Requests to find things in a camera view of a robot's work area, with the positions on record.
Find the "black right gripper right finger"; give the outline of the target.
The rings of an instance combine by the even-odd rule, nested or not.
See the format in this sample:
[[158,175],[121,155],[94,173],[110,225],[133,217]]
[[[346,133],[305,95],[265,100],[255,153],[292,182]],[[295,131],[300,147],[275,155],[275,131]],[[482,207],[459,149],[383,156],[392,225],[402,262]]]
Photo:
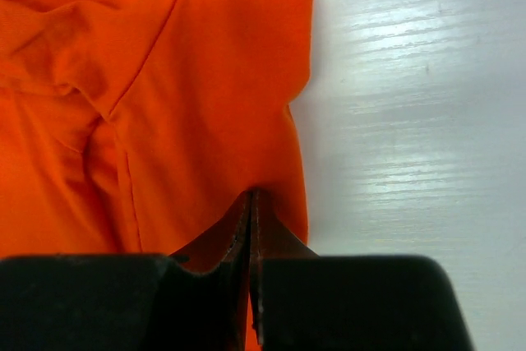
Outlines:
[[416,255],[320,256],[251,197],[250,295],[264,350],[470,350],[450,279]]

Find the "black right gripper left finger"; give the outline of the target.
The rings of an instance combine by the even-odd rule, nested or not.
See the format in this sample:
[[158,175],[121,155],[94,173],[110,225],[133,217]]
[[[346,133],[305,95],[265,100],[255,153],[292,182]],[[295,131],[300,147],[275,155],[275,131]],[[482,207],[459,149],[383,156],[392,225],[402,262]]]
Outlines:
[[2,349],[244,349],[250,204],[172,255],[2,259]]

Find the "orange t shirt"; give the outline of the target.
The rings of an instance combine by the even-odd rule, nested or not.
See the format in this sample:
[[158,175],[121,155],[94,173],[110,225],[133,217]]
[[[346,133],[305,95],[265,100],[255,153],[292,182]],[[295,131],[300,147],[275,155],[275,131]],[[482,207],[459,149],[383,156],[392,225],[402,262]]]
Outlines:
[[1,253],[169,254],[243,191],[308,234],[313,0],[1,0]]

